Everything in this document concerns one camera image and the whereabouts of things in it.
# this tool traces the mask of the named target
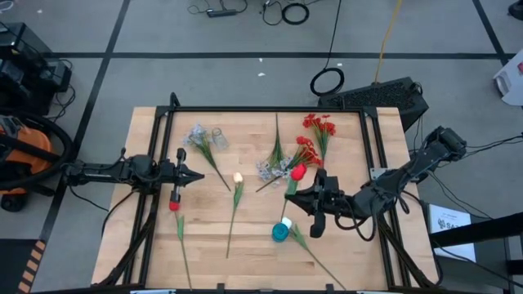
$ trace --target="green leaf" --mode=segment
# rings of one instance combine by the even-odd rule
[[[244,183],[239,183],[238,186],[236,186],[235,189],[235,198],[234,198],[234,209],[238,207],[239,200],[242,198],[242,194],[244,193]]]
[[[300,245],[302,245],[304,249],[309,250],[309,247],[303,238],[302,232],[300,232],[300,228],[297,225],[294,225],[294,228],[291,229],[291,237]]]
[[[296,194],[297,190],[297,182],[291,178],[288,179],[288,185],[287,185],[287,191],[285,192],[286,195],[294,195]]]
[[[180,241],[182,241],[183,240],[184,216],[180,216],[177,219],[177,223],[178,223],[178,238],[180,239]]]

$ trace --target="white flower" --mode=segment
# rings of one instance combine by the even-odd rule
[[[239,172],[235,172],[235,174],[232,177],[236,184],[240,184],[244,181],[242,174],[240,174]]]

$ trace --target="red rose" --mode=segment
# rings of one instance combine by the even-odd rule
[[[303,179],[306,172],[307,166],[304,163],[300,163],[291,171],[291,179],[299,181]]]

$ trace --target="red rose bud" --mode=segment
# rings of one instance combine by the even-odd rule
[[[171,212],[176,212],[180,209],[180,203],[170,202],[169,203],[169,210]]]
[[[303,179],[306,172],[307,166],[304,163],[300,163],[291,171],[291,179],[299,181]]]

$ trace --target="red tip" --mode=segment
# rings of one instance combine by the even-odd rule
[[[170,203],[169,203],[169,209],[170,209],[172,212],[177,212],[178,209],[180,209],[180,203],[170,202]]]

